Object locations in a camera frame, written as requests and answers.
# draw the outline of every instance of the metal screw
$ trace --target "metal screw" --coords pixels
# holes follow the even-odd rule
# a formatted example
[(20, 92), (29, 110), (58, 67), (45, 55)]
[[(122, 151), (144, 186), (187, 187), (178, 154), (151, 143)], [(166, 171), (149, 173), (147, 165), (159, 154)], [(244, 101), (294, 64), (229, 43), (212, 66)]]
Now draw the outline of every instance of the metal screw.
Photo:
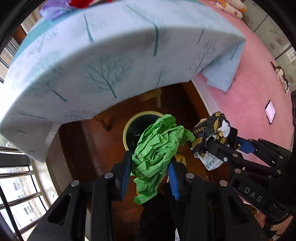
[(191, 172), (186, 173), (185, 175), (188, 179), (193, 179), (194, 178), (194, 174)]
[(228, 185), (227, 181), (225, 180), (221, 180), (219, 183), (222, 187), (226, 187)]
[(113, 177), (113, 173), (112, 172), (106, 172), (104, 175), (105, 178), (112, 178)]
[(72, 187), (77, 187), (79, 185), (79, 181), (78, 180), (74, 180), (71, 182), (71, 186)]

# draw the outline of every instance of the tiled wall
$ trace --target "tiled wall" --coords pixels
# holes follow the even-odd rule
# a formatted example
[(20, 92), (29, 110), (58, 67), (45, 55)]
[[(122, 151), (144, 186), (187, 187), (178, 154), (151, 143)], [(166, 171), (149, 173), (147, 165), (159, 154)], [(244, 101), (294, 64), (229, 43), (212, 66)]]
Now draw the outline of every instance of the tiled wall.
[(284, 69), (291, 91), (296, 89), (296, 57), (293, 47), (280, 27), (252, 0), (245, 0), (247, 12), (243, 21), (261, 39), (276, 63)]
[[(12, 56), (7, 52), (6, 49), (4, 49), (0, 55), (0, 57), (8, 64), (11, 65), (12, 63)], [(5, 79), (5, 76), (7, 74), (8, 69), (0, 63), (0, 77), (2, 79)]]

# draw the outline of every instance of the pink phone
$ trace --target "pink phone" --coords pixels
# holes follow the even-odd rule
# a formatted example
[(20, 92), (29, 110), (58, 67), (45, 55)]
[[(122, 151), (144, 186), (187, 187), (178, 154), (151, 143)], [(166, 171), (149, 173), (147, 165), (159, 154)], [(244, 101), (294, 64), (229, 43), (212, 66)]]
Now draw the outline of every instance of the pink phone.
[(268, 104), (265, 107), (265, 113), (266, 113), (269, 123), (271, 124), (274, 120), (274, 116), (276, 115), (276, 110), (275, 110), (274, 105), (271, 100), (268, 101)]

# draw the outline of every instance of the green paper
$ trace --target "green paper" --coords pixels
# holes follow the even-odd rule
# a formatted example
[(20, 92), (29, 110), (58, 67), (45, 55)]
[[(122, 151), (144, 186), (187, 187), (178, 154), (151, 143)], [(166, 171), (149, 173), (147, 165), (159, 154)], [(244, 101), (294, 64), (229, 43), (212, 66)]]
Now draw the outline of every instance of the green paper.
[(137, 176), (134, 182), (140, 194), (135, 203), (142, 204), (157, 194), (171, 158), (188, 139), (193, 141), (195, 137), (183, 126), (177, 126), (171, 115), (159, 118), (144, 131), (132, 157), (131, 175)]

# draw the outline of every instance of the pink bed sheet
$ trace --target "pink bed sheet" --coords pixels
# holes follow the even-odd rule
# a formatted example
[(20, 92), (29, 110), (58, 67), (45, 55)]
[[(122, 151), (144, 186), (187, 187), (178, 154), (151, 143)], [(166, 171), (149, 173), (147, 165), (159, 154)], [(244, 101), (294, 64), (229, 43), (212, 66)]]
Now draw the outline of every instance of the pink bed sheet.
[[(195, 86), (203, 81), (206, 88), (205, 99), (213, 98), (226, 115), (230, 124), (238, 129), (238, 135), (245, 139), (263, 138), (289, 149), (293, 135), (291, 93), (286, 94), (280, 85), (270, 61), (271, 53), (261, 40), (241, 20), (200, 0), (223, 15), (246, 36), (246, 45), (241, 61), (227, 93), (206, 85), (201, 74), (193, 78)], [(272, 124), (264, 109), (271, 100), (276, 109)], [(258, 162), (256, 157), (249, 159)]]

